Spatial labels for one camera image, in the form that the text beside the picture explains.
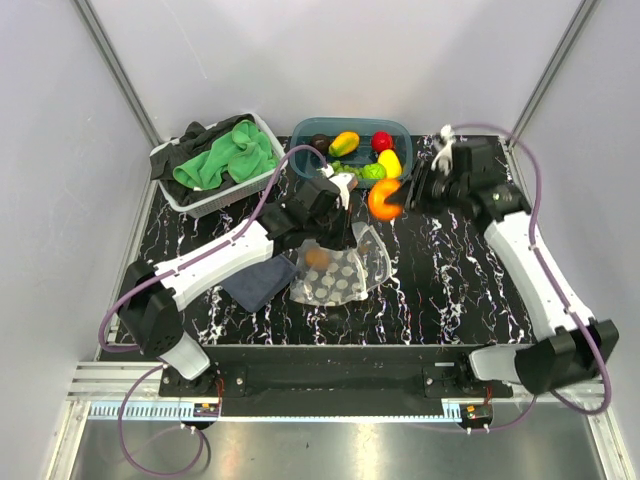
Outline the green fake wrinkled fruit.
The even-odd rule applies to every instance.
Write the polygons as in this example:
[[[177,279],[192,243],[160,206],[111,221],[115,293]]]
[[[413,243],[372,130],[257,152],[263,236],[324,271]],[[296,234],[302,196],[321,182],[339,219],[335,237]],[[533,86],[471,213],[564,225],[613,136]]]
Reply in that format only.
[[[381,180],[386,178],[387,172],[382,164],[376,162],[362,167],[360,174],[366,180]]]

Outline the dark brown fake fruit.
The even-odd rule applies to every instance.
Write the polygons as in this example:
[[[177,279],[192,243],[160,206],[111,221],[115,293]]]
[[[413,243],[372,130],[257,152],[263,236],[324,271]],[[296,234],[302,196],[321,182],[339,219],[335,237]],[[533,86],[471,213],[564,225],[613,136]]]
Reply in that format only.
[[[311,137],[309,145],[318,150],[322,155],[326,155],[331,143],[332,141],[328,136],[316,134]]]

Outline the brown fake kiwi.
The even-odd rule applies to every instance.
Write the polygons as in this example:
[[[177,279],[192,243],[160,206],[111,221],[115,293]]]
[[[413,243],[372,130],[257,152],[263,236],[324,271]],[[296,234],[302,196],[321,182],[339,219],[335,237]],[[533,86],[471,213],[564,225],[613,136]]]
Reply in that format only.
[[[304,260],[309,268],[326,270],[329,266],[331,256],[322,248],[312,248],[305,253]]]

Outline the red fake apple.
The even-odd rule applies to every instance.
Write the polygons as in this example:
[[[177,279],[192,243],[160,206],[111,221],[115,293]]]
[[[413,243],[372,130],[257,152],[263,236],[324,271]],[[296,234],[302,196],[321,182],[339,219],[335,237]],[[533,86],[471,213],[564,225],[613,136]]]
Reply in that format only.
[[[385,150],[394,148],[394,140],[389,133],[378,131],[371,138],[371,146],[376,153],[382,153]]]

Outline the polka dot zip top bag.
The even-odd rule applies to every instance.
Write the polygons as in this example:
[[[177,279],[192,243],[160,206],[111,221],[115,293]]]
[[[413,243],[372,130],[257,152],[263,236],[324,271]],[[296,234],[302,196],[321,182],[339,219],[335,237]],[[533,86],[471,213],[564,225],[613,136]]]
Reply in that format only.
[[[389,254],[373,226],[356,222],[352,228],[357,240],[355,248],[329,250],[313,240],[302,244],[296,262],[298,273],[289,288],[291,301],[318,307],[364,301],[391,276]],[[312,248],[322,248],[330,254],[326,270],[316,270],[305,264],[305,253]]]

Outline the yellow fake mango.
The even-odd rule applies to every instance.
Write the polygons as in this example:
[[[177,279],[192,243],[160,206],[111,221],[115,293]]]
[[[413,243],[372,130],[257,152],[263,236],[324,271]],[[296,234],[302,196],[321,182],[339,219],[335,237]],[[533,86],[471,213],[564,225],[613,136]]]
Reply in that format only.
[[[384,167],[387,178],[398,178],[403,173],[400,160],[392,149],[382,151],[378,156],[378,163]]]

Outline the orange fake orange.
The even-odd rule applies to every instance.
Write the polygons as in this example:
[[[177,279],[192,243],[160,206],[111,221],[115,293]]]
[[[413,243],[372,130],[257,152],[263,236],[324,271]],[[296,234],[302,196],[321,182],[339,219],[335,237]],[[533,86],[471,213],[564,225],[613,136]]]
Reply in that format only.
[[[403,206],[397,203],[388,203],[392,194],[401,187],[397,179],[385,178],[379,180],[370,190],[368,195],[368,209],[377,220],[388,222],[403,213]]]

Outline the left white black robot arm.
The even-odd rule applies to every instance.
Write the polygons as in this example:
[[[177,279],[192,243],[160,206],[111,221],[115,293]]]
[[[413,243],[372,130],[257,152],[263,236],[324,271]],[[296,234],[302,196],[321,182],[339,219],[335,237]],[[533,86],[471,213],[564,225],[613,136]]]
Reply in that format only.
[[[330,250],[355,247],[350,194],[356,184],[345,173],[312,178],[277,202],[259,203],[235,229],[186,255],[130,264],[115,312],[140,353],[174,368],[193,395],[208,394],[216,372],[180,312],[209,288],[308,240]]]

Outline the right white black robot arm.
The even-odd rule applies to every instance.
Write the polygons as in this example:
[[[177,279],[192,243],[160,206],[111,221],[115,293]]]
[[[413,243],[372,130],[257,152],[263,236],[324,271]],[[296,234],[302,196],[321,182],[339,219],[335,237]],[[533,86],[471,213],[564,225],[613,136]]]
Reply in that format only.
[[[457,209],[481,234],[520,294],[533,328],[529,346],[494,345],[472,351],[454,371],[454,384],[476,396],[490,381],[524,387],[532,395],[600,379],[604,406],[612,397],[606,369],[619,332],[597,320],[551,258],[537,227],[536,206],[494,166],[482,138],[449,140],[432,161],[415,165],[404,182],[391,181],[385,205],[396,214]]]

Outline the yellow orange fake papaya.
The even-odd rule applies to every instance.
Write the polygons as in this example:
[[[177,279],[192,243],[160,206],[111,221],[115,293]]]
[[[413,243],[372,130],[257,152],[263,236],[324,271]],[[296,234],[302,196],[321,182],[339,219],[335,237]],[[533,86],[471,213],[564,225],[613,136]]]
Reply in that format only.
[[[353,131],[340,133],[329,147],[329,155],[335,158],[346,156],[355,151],[360,144],[360,136]]]

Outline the green fake grape bunch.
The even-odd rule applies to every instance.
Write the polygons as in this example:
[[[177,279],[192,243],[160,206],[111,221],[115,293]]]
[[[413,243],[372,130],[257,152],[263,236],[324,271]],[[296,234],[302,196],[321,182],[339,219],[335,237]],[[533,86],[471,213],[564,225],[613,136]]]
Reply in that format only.
[[[330,166],[335,174],[353,174],[356,178],[362,178],[361,169],[357,166],[343,164],[340,161],[331,162]]]

